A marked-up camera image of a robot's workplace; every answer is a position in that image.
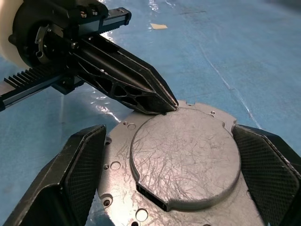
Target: black linear rail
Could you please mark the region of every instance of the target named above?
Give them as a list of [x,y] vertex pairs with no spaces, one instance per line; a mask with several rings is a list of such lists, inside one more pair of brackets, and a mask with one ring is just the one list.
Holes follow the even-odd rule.
[[63,65],[51,63],[5,78],[0,82],[0,111],[55,84],[65,74]]

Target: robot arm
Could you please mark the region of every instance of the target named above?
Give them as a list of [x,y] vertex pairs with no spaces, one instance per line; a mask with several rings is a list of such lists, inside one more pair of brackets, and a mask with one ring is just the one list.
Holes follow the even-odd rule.
[[126,9],[108,10],[97,0],[25,0],[8,40],[30,69],[1,82],[0,110],[49,86],[68,94],[86,82],[143,113],[175,111],[177,100],[159,73],[100,36],[130,19]]

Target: plastic sheet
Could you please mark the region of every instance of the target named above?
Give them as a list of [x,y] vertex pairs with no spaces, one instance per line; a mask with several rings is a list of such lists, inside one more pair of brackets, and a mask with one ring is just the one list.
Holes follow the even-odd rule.
[[[103,36],[156,67],[178,99],[227,111],[301,154],[298,9],[260,0],[100,2],[133,15],[128,26]],[[0,60],[1,77],[18,70]],[[96,124],[111,130],[130,112],[87,84],[66,96],[48,88],[1,112],[0,225],[70,135]],[[87,225],[110,225],[97,198]]]

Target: screw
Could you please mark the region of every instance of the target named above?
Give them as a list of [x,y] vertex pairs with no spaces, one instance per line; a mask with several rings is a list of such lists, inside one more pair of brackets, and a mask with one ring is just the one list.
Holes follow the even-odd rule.
[[79,44],[77,42],[74,42],[71,44],[71,49],[77,49],[79,47]]
[[95,9],[92,9],[92,14],[93,14],[94,16],[97,16],[98,12],[97,12]]
[[80,16],[81,16],[81,18],[86,18],[87,14],[84,11],[81,11],[80,12]]

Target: silver metal plate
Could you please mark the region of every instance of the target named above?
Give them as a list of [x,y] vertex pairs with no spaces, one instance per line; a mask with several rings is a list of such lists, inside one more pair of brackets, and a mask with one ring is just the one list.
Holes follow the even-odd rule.
[[[239,153],[231,134],[235,122],[221,110],[183,101],[177,112],[165,116],[131,113],[109,135],[98,187],[112,222],[264,225],[239,173]],[[138,192],[137,184],[167,205],[167,211]]]

